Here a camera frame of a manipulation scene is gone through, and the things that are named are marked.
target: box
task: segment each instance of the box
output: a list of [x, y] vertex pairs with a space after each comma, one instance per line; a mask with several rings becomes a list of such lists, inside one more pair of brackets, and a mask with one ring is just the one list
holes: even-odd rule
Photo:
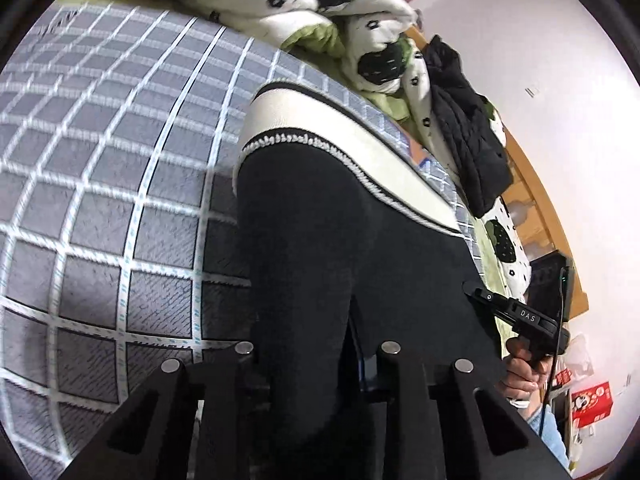
[[609, 416], [612, 406], [613, 397], [608, 382], [571, 394], [572, 419], [578, 428]]

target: white wall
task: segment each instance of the white wall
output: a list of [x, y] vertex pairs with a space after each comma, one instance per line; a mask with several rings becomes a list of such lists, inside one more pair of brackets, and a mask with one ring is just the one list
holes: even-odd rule
[[640, 414], [640, 88], [578, 0], [412, 4], [425, 36], [459, 51], [469, 81], [500, 110], [574, 253], [590, 310], [570, 325], [588, 336], [596, 368], [584, 386], [608, 380], [623, 392], [584, 444], [583, 475], [615, 457]]

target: light blue sleeve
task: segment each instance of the light blue sleeve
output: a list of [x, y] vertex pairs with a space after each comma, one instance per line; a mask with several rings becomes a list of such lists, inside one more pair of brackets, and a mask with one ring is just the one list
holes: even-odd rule
[[[569, 467], [569, 457], [566, 455], [566, 449], [564, 442], [562, 442], [562, 436], [556, 426], [556, 418], [551, 412], [551, 406], [548, 404], [545, 406], [545, 424], [542, 428], [542, 442], [551, 450], [551, 453], [559, 460], [565, 469]], [[540, 418], [542, 418], [542, 409], [537, 412], [527, 421], [527, 424], [538, 434], [540, 431]]]

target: black and white striped trim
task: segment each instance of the black and white striped trim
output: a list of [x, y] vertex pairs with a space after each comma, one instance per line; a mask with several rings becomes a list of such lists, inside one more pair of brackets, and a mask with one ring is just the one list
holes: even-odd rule
[[272, 82], [258, 91], [249, 106], [238, 144], [242, 150], [256, 139], [259, 144], [265, 136], [287, 132], [299, 137], [307, 133], [310, 138], [317, 137], [334, 146], [386, 197], [422, 218], [421, 224], [460, 236], [449, 202], [366, 121], [317, 91], [296, 83]]
[[249, 142], [241, 151], [240, 156], [238, 158], [238, 168], [242, 166], [244, 160], [251, 155], [252, 153], [260, 150], [261, 148], [266, 148], [268, 146], [274, 146], [275, 144], [281, 144], [283, 142], [297, 142], [299, 144], [306, 144], [307, 146], [311, 146], [313, 148], [318, 148], [323, 150], [324, 152], [329, 153], [329, 155], [338, 159], [341, 163], [347, 167], [348, 170], [353, 173], [358, 181], [364, 186], [367, 191], [369, 191], [375, 198], [392, 207], [396, 211], [402, 213], [410, 220], [417, 222], [420, 225], [428, 227], [429, 229], [433, 229], [435, 231], [441, 232], [446, 235], [464, 238], [462, 233], [452, 232], [434, 222], [429, 221], [423, 216], [419, 215], [415, 211], [412, 211], [405, 204], [398, 202], [393, 197], [389, 196], [386, 192], [384, 192], [380, 187], [378, 187], [367, 175], [362, 171], [357, 164], [355, 164], [347, 155], [338, 150], [334, 145], [326, 140], [322, 140], [319, 137], [304, 134], [264, 134], [258, 139], [254, 139]]

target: black jacket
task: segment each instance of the black jacket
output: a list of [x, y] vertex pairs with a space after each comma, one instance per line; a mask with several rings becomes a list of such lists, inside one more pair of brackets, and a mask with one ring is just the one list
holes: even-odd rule
[[462, 73], [460, 55], [440, 36], [434, 36], [422, 54], [433, 114], [458, 167], [469, 211], [479, 218], [513, 182], [506, 153], [491, 130], [482, 99]]

